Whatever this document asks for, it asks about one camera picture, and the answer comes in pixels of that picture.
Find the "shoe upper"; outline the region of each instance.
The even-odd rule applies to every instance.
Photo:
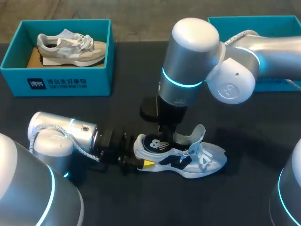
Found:
[[[76,61],[91,61],[105,56],[106,43],[94,41],[89,35],[74,34],[64,30],[57,36],[39,34],[38,50],[43,57],[68,58]]]
[[[205,135],[205,127],[197,125],[190,136],[174,134],[174,142],[182,146],[187,145],[188,149],[179,150],[171,147],[163,153],[151,153],[145,147],[145,135],[138,136],[134,143],[134,153],[137,158],[153,161],[157,164],[175,166],[178,169],[190,173],[203,173],[219,170],[226,162],[225,150],[219,146],[202,142]],[[159,143],[159,140],[153,140],[153,147],[164,147],[166,143]]]

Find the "shoe sole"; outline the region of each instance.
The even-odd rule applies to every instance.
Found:
[[[173,171],[173,172],[176,172],[176,173],[180,174],[184,178],[195,179],[195,178],[202,178],[202,177],[208,176],[210,174],[216,173],[220,169],[221,168],[218,168],[217,170],[210,171],[208,173],[189,173],[189,172],[184,172],[180,169],[177,169],[177,168],[174,168],[174,167],[171,167],[171,166],[164,166],[164,165],[160,165],[160,164],[156,163],[156,165],[153,166],[153,167],[146,168],[146,169],[138,169],[138,170],[139,171],[146,171],[146,172],[162,172],[162,171],[169,170],[169,171]]]
[[[59,66],[59,65],[75,65],[77,67],[87,67],[87,66],[91,66],[94,65],[96,63],[98,63],[99,61],[103,60],[104,56],[102,56],[101,58],[95,59],[95,60],[91,60],[91,61],[76,61],[76,60],[71,60],[71,59],[59,59],[59,58],[48,58],[48,57],[44,57],[43,58],[43,65],[44,66]]]

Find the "new balance logo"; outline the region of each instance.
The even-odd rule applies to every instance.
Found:
[[[181,159],[180,156],[170,155],[167,158],[165,158],[162,161],[160,161],[159,164],[161,164],[161,165],[168,165],[168,164],[170,164],[171,167],[177,168],[179,170],[183,170],[192,161],[192,159],[190,158],[190,156],[186,157],[181,162],[180,162],[180,159]]]
[[[159,140],[153,140],[152,143],[150,143],[150,147],[158,149],[159,150],[164,150],[167,146],[169,145],[169,143],[167,142],[160,142]]]

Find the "white sneaker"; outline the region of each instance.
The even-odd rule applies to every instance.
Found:
[[[43,65],[90,66],[103,60],[106,52],[106,43],[93,41],[89,35],[72,33],[67,29],[57,36],[39,34],[37,44]]]
[[[161,143],[157,135],[139,135],[134,143],[136,158],[155,163],[141,170],[172,170],[185,178],[200,178],[217,172],[227,162],[225,150],[202,142],[205,131],[205,127],[199,124],[190,136],[175,134],[172,144]]]

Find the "logo on box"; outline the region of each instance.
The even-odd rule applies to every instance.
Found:
[[[31,89],[46,89],[42,79],[27,79],[27,81]]]

